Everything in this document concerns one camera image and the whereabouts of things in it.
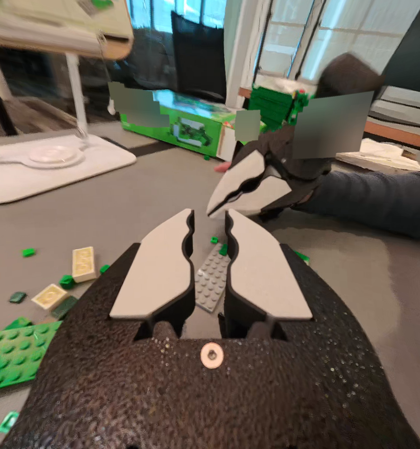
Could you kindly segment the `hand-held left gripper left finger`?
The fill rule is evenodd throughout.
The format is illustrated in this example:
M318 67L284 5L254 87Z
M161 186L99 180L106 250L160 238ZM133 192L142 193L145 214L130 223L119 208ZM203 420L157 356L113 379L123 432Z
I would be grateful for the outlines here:
M194 210L184 209L141 241L110 318L183 327L195 308L194 231Z

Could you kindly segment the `person's right forearm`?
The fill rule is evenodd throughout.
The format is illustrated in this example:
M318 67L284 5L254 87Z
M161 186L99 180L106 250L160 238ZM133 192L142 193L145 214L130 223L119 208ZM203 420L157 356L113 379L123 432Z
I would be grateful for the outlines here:
M420 239L420 172L332 171L293 209Z

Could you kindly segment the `cream toy brick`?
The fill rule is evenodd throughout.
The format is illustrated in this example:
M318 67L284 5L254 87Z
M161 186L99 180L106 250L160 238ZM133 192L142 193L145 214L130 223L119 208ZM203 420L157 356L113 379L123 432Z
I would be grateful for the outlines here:
M31 301L44 311L51 311L60 305L68 297L68 292L57 284L50 284L37 295L31 298Z
M77 284L97 278L95 251L92 246L72 251L72 277Z

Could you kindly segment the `green toy brick build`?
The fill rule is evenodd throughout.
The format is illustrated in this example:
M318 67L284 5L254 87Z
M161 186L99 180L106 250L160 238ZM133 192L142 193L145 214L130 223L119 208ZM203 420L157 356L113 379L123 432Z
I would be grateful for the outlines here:
M266 130L274 132L284 125L295 126L298 114L313 97L304 89L283 93L265 87L253 87L248 110L259 110Z

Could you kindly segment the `grey studded plate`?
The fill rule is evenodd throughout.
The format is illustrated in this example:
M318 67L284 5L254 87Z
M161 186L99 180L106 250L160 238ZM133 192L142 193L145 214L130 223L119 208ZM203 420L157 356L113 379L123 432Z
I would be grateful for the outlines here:
M195 274L196 305L208 313L216 309L226 286L230 258L228 254L224 257L219 255L222 244L214 246Z

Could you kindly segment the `white paper booklet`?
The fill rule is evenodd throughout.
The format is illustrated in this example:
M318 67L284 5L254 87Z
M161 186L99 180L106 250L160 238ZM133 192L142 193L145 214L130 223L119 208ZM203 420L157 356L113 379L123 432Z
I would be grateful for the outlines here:
M404 157L402 148L368 138L361 141L359 151L337 153L336 160L388 175L420 172L419 162Z

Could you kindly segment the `wooden bench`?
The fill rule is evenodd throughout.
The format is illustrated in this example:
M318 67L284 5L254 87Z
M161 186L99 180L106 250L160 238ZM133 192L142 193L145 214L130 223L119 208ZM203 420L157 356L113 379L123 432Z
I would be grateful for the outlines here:
M390 127L385 124L366 121L364 133L378 141L400 143L404 146L420 150L420 133Z

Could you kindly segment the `raised light wooden shelf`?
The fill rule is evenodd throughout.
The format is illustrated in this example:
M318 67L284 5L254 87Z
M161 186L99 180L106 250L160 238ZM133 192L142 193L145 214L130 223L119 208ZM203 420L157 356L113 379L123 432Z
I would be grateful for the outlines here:
M120 60L131 51L125 1L0 0L0 46Z

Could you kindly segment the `grey desk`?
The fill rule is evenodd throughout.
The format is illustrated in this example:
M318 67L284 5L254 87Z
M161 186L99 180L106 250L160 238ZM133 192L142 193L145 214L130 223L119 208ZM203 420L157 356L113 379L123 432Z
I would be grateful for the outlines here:
M222 221L206 208L219 181L217 161L125 132L93 133L131 149L137 162L16 203L0 205L0 329L17 317L51 320L31 298L71 273L72 250L95 249L97 268L185 208L195 210L192 261L199 268ZM310 258L310 267L353 312L375 347L408 422L420 437L420 241L286 210L266 228ZM22 250L34 248L32 257ZM11 294L27 293L20 304Z

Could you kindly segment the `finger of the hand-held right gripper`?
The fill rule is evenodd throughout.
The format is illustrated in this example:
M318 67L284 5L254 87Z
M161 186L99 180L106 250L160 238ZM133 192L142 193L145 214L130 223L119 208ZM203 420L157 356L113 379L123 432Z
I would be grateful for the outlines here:
M208 212L216 213L230 199L242 193L243 186L251 181L257 182L264 171L264 156L259 151L251 152L231 166L215 187L208 202Z
M261 180L255 190L236 194L234 199L225 200L222 205L215 205L212 209L208 207L207 216L219 219L231 209L243 216L254 216L259 214L264 207L289 193L291 193L291 187L286 181L275 176L268 176Z

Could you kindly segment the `dark green flat brick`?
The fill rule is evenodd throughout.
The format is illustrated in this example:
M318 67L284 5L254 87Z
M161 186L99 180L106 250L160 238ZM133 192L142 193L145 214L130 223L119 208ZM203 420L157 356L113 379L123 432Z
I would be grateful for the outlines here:
M52 317L54 317L57 321L64 320L70 310L78 303L78 298L75 296L68 296L65 298L56 308L54 308L50 314Z

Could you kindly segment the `white stand pole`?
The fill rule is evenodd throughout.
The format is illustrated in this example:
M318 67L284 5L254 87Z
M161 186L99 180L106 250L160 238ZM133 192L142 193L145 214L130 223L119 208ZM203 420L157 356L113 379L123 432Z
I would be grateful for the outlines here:
M84 105L81 77L79 73L79 59L76 54L72 53L66 53L65 56L76 110L78 136L81 138L83 145L87 146L89 143L88 123Z

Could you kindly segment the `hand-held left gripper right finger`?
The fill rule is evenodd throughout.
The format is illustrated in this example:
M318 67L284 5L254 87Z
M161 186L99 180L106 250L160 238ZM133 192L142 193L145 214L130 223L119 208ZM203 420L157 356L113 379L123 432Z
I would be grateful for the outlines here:
M244 338L255 323L264 323L274 334L278 323L313 320L285 246L234 209L225 213L225 231L230 259L224 298L227 336Z

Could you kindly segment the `large green studded baseplate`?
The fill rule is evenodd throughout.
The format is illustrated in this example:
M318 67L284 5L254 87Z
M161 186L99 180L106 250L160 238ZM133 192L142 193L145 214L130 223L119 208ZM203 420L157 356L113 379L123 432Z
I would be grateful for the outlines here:
M0 389L33 380L62 321L0 331Z

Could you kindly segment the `window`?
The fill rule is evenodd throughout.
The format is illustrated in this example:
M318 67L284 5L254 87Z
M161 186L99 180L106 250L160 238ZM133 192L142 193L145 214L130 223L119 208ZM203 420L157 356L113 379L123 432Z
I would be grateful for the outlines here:
M234 39L245 1L127 1L135 29L172 36L171 12ZM351 52L382 72L420 11L420 0L246 1L248 18L266 8L266 22L252 25L253 73L314 82L336 56Z

